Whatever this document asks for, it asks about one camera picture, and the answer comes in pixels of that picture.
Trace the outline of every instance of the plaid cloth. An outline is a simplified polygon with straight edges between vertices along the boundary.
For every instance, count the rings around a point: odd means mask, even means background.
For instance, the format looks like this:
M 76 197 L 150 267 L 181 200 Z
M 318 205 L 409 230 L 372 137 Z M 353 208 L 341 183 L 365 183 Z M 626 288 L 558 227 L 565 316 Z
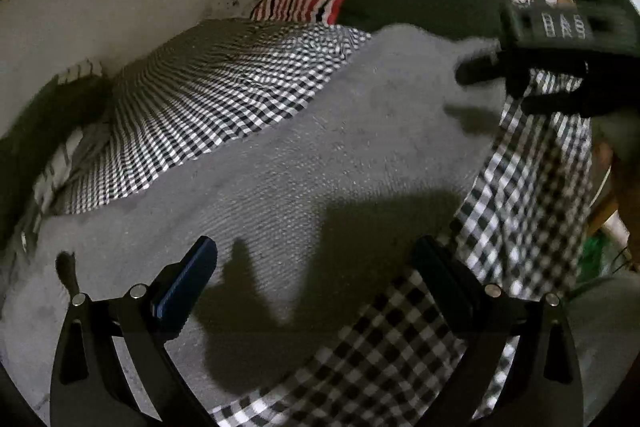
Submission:
M 532 75 L 529 92 L 573 90 L 579 80 Z M 526 117 L 504 104 L 497 138 L 442 240 L 481 282 L 538 299 L 573 285 L 589 211 L 590 121 Z M 477 415 L 495 405 L 513 360 L 505 346 Z M 321 349 L 273 387 L 211 414 L 221 427 L 414 425 L 464 351 L 416 270 L 408 269 Z
M 370 35 L 343 26 L 208 20 L 114 79 L 111 139 L 60 194 L 85 212 L 164 171 L 290 118 Z

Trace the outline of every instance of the checkered fabric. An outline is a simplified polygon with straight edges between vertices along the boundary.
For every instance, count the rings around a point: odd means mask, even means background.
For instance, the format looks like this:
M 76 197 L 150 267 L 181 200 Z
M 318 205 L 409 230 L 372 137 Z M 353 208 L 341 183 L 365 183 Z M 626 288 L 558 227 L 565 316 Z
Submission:
M 528 92 L 572 90 L 579 80 L 532 74 Z M 492 153 L 442 241 L 481 282 L 537 299 L 575 280 L 589 210 L 590 121 L 526 117 L 505 102 Z M 495 405 L 513 360 L 507 344 L 477 415 Z M 211 411 L 221 427 L 414 425 L 464 351 L 420 274 L 408 269 L 281 382 Z
M 290 118 L 370 35 L 324 23 L 207 20 L 114 80 L 112 136 L 60 195 L 65 213 L 144 190 L 173 166 Z

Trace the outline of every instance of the metal screw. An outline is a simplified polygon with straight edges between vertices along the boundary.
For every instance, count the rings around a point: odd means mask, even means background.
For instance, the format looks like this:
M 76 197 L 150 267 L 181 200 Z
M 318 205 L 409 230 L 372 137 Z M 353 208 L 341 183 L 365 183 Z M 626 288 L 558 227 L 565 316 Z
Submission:
M 134 299 L 140 299 L 146 293 L 146 286 L 143 284 L 136 284 L 132 289 L 129 290 L 129 295 L 131 295 Z
M 554 308 L 558 306 L 560 303 L 560 299 L 555 293 L 548 293 L 545 295 L 545 300 L 549 306 L 553 306 Z
M 84 303 L 85 299 L 86 295 L 84 293 L 78 293 L 71 299 L 71 304 L 73 304 L 73 306 L 79 306 Z
M 484 293 L 496 299 L 500 295 L 502 295 L 502 290 L 500 289 L 500 286 L 498 286 L 497 284 L 488 284 L 487 286 L 484 287 Z

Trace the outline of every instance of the green object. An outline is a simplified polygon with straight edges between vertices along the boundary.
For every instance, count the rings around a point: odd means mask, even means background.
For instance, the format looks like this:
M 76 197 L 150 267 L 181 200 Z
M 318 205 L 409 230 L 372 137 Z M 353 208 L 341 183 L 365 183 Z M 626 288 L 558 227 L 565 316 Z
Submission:
M 602 271 L 602 252 L 609 239 L 600 230 L 585 241 L 582 255 L 578 259 L 578 283 L 584 283 L 600 276 Z

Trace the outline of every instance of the blue gripper pad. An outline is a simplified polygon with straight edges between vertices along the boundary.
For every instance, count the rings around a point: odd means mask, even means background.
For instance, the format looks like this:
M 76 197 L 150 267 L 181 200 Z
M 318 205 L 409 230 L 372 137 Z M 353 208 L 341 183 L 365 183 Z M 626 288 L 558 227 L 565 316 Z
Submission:
M 156 278 L 151 313 L 159 333 L 175 338 L 187 322 L 200 293 L 218 262 L 218 248 L 205 235 L 193 244 L 180 263 L 166 266 Z

